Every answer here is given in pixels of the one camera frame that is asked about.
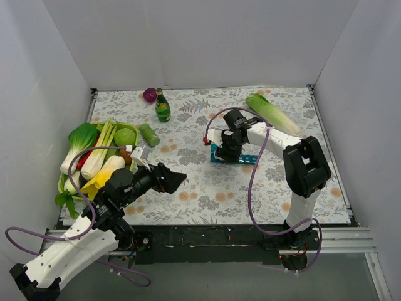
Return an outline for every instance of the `floral tablecloth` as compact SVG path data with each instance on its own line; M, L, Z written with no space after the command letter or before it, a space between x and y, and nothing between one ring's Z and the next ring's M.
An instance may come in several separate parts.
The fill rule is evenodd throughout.
M226 107L247 107L250 93L263 94L302 128L304 136L316 137L329 161L333 176L321 192L314 216L321 223L349 223L342 192L331 163L325 139L307 88L215 88L205 90L165 90L171 106L171 121L158 121L155 107L143 100L139 91L99 92L92 122L113 120L139 126L146 122L160 137L148 161L163 162L173 171L187 174L186 182L173 195L149 191L125 208L130 224L251 224L247 211L247 186L252 166L210 162L210 146L202 138L208 120ZM222 115L212 128L225 129ZM244 154L257 154L259 147L246 145ZM253 212L262 224L281 224L289 211L291 190L283 162L265 151L253 186ZM82 210L84 203L78 203ZM62 210L63 224L73 220Z

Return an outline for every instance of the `robotic arm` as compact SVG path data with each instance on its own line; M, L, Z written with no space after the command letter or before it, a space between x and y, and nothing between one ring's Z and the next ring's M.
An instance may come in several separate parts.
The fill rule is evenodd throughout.
M68 240L91 225L92 214L86 207L73 226L65 232L65 241L56 241L50 248L28 262L10 270L17 286L27 300L56 300L66 284L88 265L113 250L132 246L135 232L123 219L124 207L134 202L149 189L174 193L187 178L172 172L164 164L156 166L146 161L146 151L136 147L132 153L139 165L132 174L128 169L116 170L93 200L95 224L77 240Z
M217 146L214 156L227 162L239 162L245 143L263 146L268 128L259 117L246 119L238 109L224 116L228 130L209 129L205 144ZM331 177L331 171L318 140L314 137L300 139L269 129L265 149L284 161L286 180L292 190L291 209L284 221L284 229L311 219L316 199ZM298 245L311 231L311 221L303 223L289 233L287 244Z

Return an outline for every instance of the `cable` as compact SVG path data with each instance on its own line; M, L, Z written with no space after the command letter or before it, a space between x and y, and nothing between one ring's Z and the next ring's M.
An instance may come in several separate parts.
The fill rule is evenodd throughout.
M93 225L95 224L95 219L96 219L95 209L92 206L92 204L89 201L89 199L82 193L81 189L75 184L75 182L74 182L74 180L72 178L72 167L73 167L73 163L76 160L78 160L83 154L85 154L87 152L90 152L90 151L97 150L97 149L125 149L125 147L119 147L119 146L94 146L94 147L89 147L89 148L79 152L71 160L70 166L68 166L68 179L70 179L71 185L74 187L74 189L77 191L77 193L84 199L85 203L89 206L90 211L92 213L92 219L91 219L91 223L90 223L89 227L84 232L82 232L81 234L76 235L76 236L72 236L72 237L68 237L68 239L66 239L64 237L48 236L48 235L37 233L37 232L31 231L31 230L28 230L28 229L24 229L24 228L21 228L21 227L12 226L12 227L8 227L6 229L6 231L5 231L6 238L9 240L10 243L12 243L16 248L20 249L21 251L24 251L26 253L29 253L29 254L32 254L32 255L35 255L35 256L39 256L40 253L28 250L28 249L24 248L23 246L17 244L10 237L9 232L11 230L15 230L15 231L20 231L20 232L23 232L23 233L26 233L26 234L29 234L29 235L33 235L33 236L36 236L36 237L40 237L40 238L43 238L43 239L46 239L46 240L65 241L65 240L77 240L78 238L81 238L82 236L86 235L92 229ZM142 272L139 272L139 271L135 271L135 270L130 270L130 269L121 267L119 265L115 265L114 263L108 263L108 262L103 261L103 260L97 260L97 262L102 263L104 265L108 265L110 267L118 268L120 270L125 270L125 271L130 272L130 273L136 273L136 274L146 278L148 280L148 283L142 284L142 283L137 282L136 280L132 279L131 277L127 276L126 274L123 274L123 273L121 274L121 276L125 277L126 279L130 280L132 283L134 283L134 284L136 284L136 285L138 285L140 287L148 287L152 283L150 277L148 275L146 275L145 273L142 273Z
M320 254L321 242L322 242L322 238L321 238L322 232L321 232L321 226L320 226L320 224L319 224L319 221L318 221L316 218L307 218L307 219L304 219L303 221L300 221L298 224L296 224L296 225L290 227L290 228L287 229L287 230L280 231L280 232L271 232L271 231L266 231L266 230L262 229L262 228L258 225L258 223L256 222L256 220L255 220L255 218L254 218L254 216L253 216L253 213L252 213L252 204L251 204L251 200L252 200L252 186L253 186L253 181L254 181L254 178L255 178L256 169L258 168L259 161L260 161L260 159L261 159L261 157L262 157L262 154L263 154L263 151L264 151L264 149L265 149L265 147L266 147L266 144L268 143L269 134L270 134L270 124L269 124L269 122L267 121L267 119L264 118L263 116L260 116L259 114L257 114L256 112L254 112L254 111L252 111L252 110L250 110L250 109L248 109L248 108L240 108L240 107L225 108L225 109L219 111L218 113L216 113L215 116L213 116L213 117L210 119L209 123L206 125L206 131L205 131L205 138L204 138L204 139L207 139L207 131L209 130L209 127L210 127L212 121L213 121L218 115L220 115L221 113L223 113L223 112L225 112L225 111L228 111L228 110L235 110L235 109L242 110L242 111L251 113L251 114L253 114L253 115L259 117L259 118L262 119L263 122L266 124L266 128L267 128L267 129L266 129L266 130L267 130L267 132L266 132L266 137L264 138L264 141L263 141L263 143L262 143L261 150L259 151L258 157L256 158L256 162L255 162L255 165L254 165L254 167L253 167L252 174L251 174L251 179L249 180L248 194L247 194L247 196L248 196L247 203L248 203L249 217L251 218L252 223L253 223L253 225L255 226L256 229L258 229L258 230L259 230L260 232L262 232L263 234L266 234L266 235L269 235L269 236L284 235L284 234L286 234L286 233L289 233L289 232L295 230L296 228L298 228L299 226L301 226L301 225L303 225L303 224L305 224L305 223L308 223L308 222L310 222L310 221L312 221L312 220L315 221L316 224L317 224L317 226L318 226L318 228L319 228L319 233L320 233L320 240L319 240L319 242L320 242L320 243L319 243L318 251L316 252L316 256L315 256L314 259L312 260L311 264L308 265L306 268L304 268L304 269L298 271L298 272L306 271L306 270L308 270L308 269L316 262L316 259L317 259L317 257L318 257L319 254Z

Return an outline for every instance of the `gray floor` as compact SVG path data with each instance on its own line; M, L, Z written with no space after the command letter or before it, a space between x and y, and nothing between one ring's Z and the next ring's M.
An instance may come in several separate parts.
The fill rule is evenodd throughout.
M175 263L137 269L152 277L150 287L136 287L94 263L65 287L59 300L378 300L363 254L322 254L298 277L257 263Z

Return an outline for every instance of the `green basket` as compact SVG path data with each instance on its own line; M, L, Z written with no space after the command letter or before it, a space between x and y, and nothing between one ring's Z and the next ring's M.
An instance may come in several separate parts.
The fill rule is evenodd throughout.
M104 125L105 123L104 122L91 122L91 124L93 124L94 126L97 126L98 124ZM135 145L134 146L138 145L139 131L138 131L138 129L136 127L134 127L131 124L122 124L122 123L119 122L117 124L117 130L120 130L120 129L130 129L130 130L134 131L135 134L137 135L137 137L135 138ZM135 167L134 161L132 161L131 166L125 166L125 168L129 168L131 171L133 171L134 167ZM63 193L64 192L64 184L65 184L65 181L67 181L67 178L68 178L68 176L66 174L62 173L60 175L60 178L58 180L58 192L59 193ZM77 201L83 201L83 198L81 198L77 194L73 196L73 199L75 199Z

